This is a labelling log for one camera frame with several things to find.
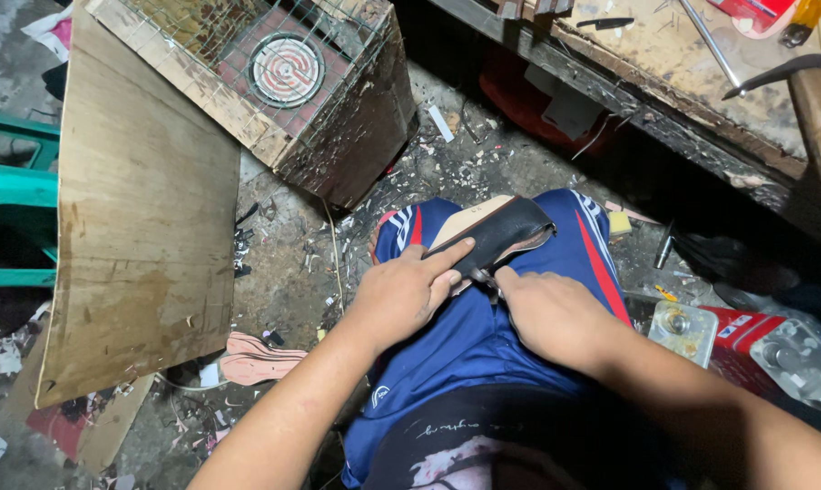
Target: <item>blue pants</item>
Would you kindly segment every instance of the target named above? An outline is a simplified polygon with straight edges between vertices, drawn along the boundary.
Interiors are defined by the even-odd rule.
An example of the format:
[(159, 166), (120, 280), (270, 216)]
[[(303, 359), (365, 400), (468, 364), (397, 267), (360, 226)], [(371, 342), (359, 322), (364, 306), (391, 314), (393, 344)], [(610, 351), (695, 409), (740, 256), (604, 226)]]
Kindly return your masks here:
[[(510, 266), (519, 274), (552, 271), (576, 279), (630, 324), (606, 247), (606, 213), (569, 189), (549, 191), (534, 200), (556, 224), (557, 236), (513, 258)], [(374, 254), (386, 262), (412, 243), (430, 247), (447, 218), (461, 210), (439, 198), (405, 207), (383, 223)], [(347, 487), (359, 486), (368, 477), (374, 450), (394, 423), (441, 393), (486, 383), (535, 384), (567, 393), (585, 388), (576, 373), (527, 350), (503, 305), (492, 306), (478, 288), (447, 300), (419, 333), (381, 357), (369, 380), (371, 397), (344, 438), (347, 464), (341, 479)]]

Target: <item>workbench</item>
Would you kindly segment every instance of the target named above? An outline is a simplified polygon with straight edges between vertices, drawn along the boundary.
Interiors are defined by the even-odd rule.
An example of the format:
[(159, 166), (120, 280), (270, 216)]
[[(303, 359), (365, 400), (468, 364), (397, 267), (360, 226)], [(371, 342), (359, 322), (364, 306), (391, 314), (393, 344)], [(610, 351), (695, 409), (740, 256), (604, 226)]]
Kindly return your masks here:
[[(722, 101), (732, 88), (678, 0), (576, 0), (569, 17), (496, 15), (503, 0), (430, 0), (544, 68), (689, 161), (730, 182), (821, 240), (821, 184), (786, 82)], [(821, 53), (820, 27), (794, 49), (745, 37), (724, 12), (690, 0), (740, 81), (804, 54)], [(584, 20), (634, 17), (619, 29), (578, 29)]]

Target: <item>green plastic stool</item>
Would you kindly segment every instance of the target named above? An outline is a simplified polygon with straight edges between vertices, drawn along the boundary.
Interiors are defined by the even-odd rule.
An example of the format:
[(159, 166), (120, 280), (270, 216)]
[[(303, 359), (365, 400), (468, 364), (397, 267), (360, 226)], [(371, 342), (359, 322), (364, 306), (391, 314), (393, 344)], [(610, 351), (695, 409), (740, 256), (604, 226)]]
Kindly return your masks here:
[[(0, 224), (30, 239), (56, 262), (58, 179), (47, 170), (59, 152), (59, 128), (0, 116), (0, 133), (38, 144), (25, 168), (0, 165)], [(55, 282), (55, 268), (0, 269), (0, 286), (53, 287)]]

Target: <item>yellow sponge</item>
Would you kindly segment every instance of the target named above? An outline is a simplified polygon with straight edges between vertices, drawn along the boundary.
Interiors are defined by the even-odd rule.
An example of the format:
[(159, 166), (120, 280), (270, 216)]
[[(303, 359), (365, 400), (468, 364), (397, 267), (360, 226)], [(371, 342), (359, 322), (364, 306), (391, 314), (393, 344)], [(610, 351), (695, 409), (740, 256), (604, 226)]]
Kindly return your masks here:
[(610, 218), (610, 236), (631, 233), (631, 223), (625, 211), (611, 211), (607, 216)]

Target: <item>red box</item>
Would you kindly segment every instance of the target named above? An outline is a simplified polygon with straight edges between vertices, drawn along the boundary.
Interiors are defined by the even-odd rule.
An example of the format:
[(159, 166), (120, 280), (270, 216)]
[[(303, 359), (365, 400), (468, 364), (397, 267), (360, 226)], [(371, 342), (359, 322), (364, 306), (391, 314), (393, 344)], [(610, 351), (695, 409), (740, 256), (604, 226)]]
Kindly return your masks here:
[(734, 18), (751, 18), (756, 32), (764, 32), (795, 0), (707, 0)]
[(749, 348), (785, 322), (786, 318), (712, 306), (700, 308), (715, 313), (719, 318), (710, 369), (761, 397), (782, 392), (770, 375), (749, 355)]

